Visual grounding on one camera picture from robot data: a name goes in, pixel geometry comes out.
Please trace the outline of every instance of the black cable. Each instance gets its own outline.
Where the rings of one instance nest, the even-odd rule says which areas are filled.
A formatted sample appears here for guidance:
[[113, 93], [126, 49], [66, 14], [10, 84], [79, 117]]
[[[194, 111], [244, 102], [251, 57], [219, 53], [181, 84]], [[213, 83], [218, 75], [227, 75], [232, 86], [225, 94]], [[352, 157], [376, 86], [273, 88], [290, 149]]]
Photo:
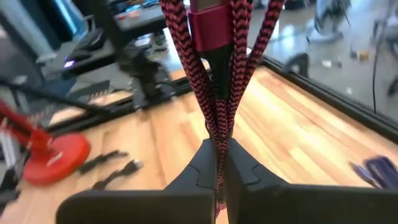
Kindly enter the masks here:
[[344, 17], [345, 17], [346, 20], [347, 20], [348, 25], [351, 26], [351, 23], [350, 23], [349, 20], [348, 20], [348, 16], [347, 16], [347, 13], [346, 13], [346, 9], [345, 9], [345, 7], [343, 6], [343, 3], [342, 3], [341, 1], [339, 1], [339, 4], [340, 4], [340, 7], [341, 7], [341, 10], [343, 11]]
[[95, 185], [92, 187], [92, 189], [105, 190], [106, 186], [110, 182], [112, 182], [112, 180], [114, 180], [118, 177], [131, 175], [131, 174], [137, 172], [141, 167], [142, 167], [141, 162], [136, 162], [135, 160], [132, 160], [132, 161], [128, 162], [122, 170], [114, 171], [111, 175], [109, 175], [109, 177], [95, 183]]
[[96, 167], [98, 164], [103, 164], [112, 158], [126, 157], [126, 156], [128, 156], [128, 153], [120, 152], [119, 150], [115, 150], [108, 154], [99, 155], [96, 158], [94, 158], [88, 162], [85, 162], [83, 165], [80, 166], [80, 168], [78, 170], [79, 170], [80, 174], [85, 174], [88, 171], [94, 169], [94, 167]]
[[[389, 1], [389, 7], [387, 11], [386, 18], [384, 20], [388, 20], [389, 16], [391, 15], [391, 10], [392, 10], [392, 5], [394, 1]], [[377, 62], [379, 60], [379, 52], [380, 52], [380, 47], [382, 40], [384, 39], [384, 33], [386, 32], [386, 27], [387, 23], [383, 22], [383, 25], [381, 27], [381, 35], [379, 37], [379, 40], [377, 40], [376, 43], [376, 53], [374, 54], [374, 61], [373, 61], [373, 70], [372, 70], [372, 95], [373, 95], [373, 113], [377, 114], [377, 108], [376, 108], [376, 68], [377, 68]]]

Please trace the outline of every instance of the cable connector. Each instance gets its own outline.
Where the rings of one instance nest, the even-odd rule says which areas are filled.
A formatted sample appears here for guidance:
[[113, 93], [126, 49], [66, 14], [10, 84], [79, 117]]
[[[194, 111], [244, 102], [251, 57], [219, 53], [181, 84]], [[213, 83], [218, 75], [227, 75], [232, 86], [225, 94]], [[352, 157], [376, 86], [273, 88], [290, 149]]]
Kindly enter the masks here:
[[128, 155], [129, 154], [126, 152], [120, 152], [119, 150], [115, 150], [115, 151], [110, 152], [105, 155], [99, 155], [96, 158], [94, 158], [88, 162], [85, 162], [83, 165], [81, 165], [81, 167], [78, 170], [79, 170], [80, 174], [85, 174], [88, 171], [94, 169], [94, 167], [96, 167], [98, 164], [103, 164], [112, 158], [126, 157]]
[[92, 189], [104, 190], [106, 188], [106, 186], [110, 182], [112, 182], [112, 180], [114, 180], [118, 177], [131, 175], [131, 174], [137, 172], [142, 166], [143, 166], [142, 162], [137, 162], [135, 160], [132, 160], [129, 163], [127, 163], [123, 169], [117, 170], [117, 171], [113, 172], [111, 175], [109, 175], [109, 177], [105, 178], [104, 180], [101, 180], [101, 181], [98, 181], [97, 183], [95, 183], [95, 185], [93, 186]]
[[188, 16], [195, 48], [211, 68], [215, 97], [226, 100], [233, 53], [232, 8], [229, 4], [218, 5], [198, 12], [190, 11]]

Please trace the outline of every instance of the black cord on floor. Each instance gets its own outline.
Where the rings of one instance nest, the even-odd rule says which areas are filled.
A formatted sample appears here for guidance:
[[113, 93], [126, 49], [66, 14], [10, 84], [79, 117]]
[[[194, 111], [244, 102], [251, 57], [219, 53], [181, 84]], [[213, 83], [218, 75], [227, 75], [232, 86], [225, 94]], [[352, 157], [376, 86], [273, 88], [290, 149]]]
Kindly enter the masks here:
[[[388, 18], [390, 17], [393, 3], [394, 3], [394, 0], [390, 0], [389, 1], [388, 11], [387, 11], [387, 14], [386, 14], [386, 18], [384, 18], [384, 20], [388, 20]], [[379, 39], [377, 40], [377, 43], [376, 43], [376, 49], [375, 49], [376, 53], [374, 54], [374, 61], [373, 61], [372, 95], [373, 95], [373, 112], [374, 112], [374, 114], [377, 114], [377, 108], [376, 108], [376, 68], [377, 68], [377, 62], [379, 60], [380, 47], [381, 47], [382, 41], [384, 40], [384, 33], [386, 32], [386, 27], [387, 27], [387, 23], [383, 22], [382, 27], [381, 27], [381, 34], [380, 34]]]
[[351, 27], [351, 23], [349, 22], [349, 19], [348, 19], [347, 13], [346, 13], [346, 9], [345, 9], [343, 3], [340, 1], [339, 4], [340, 4], [341, 9], [343, 10], [343, 14], [347, 20], [348, 25]]

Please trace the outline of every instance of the red connector housing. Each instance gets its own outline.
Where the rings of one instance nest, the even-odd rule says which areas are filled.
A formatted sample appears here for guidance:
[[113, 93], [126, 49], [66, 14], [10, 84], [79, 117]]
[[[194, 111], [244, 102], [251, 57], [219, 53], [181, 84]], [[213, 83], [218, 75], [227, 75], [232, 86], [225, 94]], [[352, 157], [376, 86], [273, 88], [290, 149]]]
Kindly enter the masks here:
[[188, 12], [192, 40], [196, 50], [205, 52], [233, 42], [230, 5], [216, 6], [201, 12]]

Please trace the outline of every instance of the blue object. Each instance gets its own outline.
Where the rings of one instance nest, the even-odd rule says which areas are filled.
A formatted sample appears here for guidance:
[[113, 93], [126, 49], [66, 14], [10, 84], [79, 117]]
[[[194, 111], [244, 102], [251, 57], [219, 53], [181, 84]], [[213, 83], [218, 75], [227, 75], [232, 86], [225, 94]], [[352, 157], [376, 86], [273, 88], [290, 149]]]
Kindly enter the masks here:
[[365, 168], [350, 163], [354, 172], [375, 188], [398, 189], [398, 171], [386, 156], [377, 156], [364, 161]]

